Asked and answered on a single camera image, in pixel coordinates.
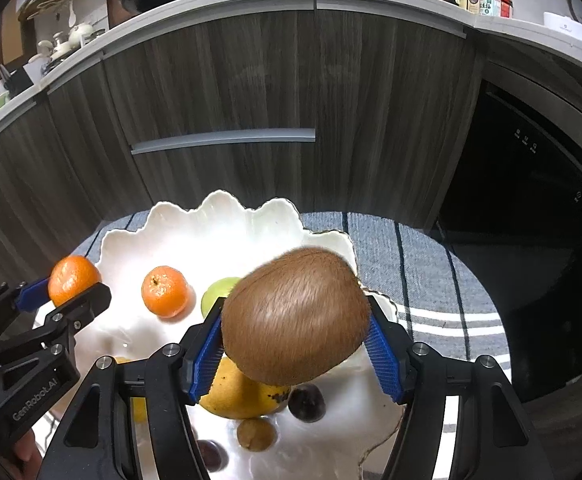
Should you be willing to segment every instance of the black appliance panel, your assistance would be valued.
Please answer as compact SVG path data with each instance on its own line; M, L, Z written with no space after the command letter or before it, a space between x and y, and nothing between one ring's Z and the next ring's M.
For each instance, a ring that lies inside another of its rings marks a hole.
M582 151L575 143L485 83L438 227L500 313L520 400L582 375Z

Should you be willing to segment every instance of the kitchen cabinet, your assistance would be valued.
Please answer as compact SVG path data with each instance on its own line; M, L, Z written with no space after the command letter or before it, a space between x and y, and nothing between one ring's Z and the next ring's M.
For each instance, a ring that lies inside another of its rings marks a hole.
M315 126L313 12L248 14L176 30L106 59L129 144Z
M48 104L0 133L0 282L48 276L100 220Z
M100 220L151 207L100 64L51 92L49 109L66 158Z
M216 189L257 208L275 197L313 211L314 150L308 142L253 142L135 155L154 202L196 208Z
M316 10L316 206L433 224L477 99L474 42L394 18Z

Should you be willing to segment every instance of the brown hairy fruit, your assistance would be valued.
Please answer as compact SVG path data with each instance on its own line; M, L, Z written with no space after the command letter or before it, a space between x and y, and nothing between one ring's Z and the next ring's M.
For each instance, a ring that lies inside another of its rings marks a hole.
M226 355L247 377L292 386L353 354L369 322L369 303L347 263L305 247L242 278L225 300L222 335Z

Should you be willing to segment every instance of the green apple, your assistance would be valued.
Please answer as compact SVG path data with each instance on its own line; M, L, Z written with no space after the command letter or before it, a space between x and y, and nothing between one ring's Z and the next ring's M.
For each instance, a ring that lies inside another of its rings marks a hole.
M209 310L215 305L215 300L218 298L226 298L239 281L240 278L222 278L207 288L207 291L202 295L202 300L200 301L202 317L207 317Z

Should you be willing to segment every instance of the metal screw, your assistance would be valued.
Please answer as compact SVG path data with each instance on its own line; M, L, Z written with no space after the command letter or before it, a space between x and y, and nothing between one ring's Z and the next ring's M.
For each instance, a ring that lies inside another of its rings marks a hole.
M167 357L172 357L180 351L180 345L177 343L169 343L162 347L162 353Z
M412 348L413 353L416 355L426 355L431 351L431 347L426 343L414 343Z
M495 365L498 364L498 362L490 355L481 355L478 361L485 368L495 368Z
M111 359L108 355L101 357L95 362L95 365L100 368L100 370L104 370L105 368L109 368L113 363L113 359Z

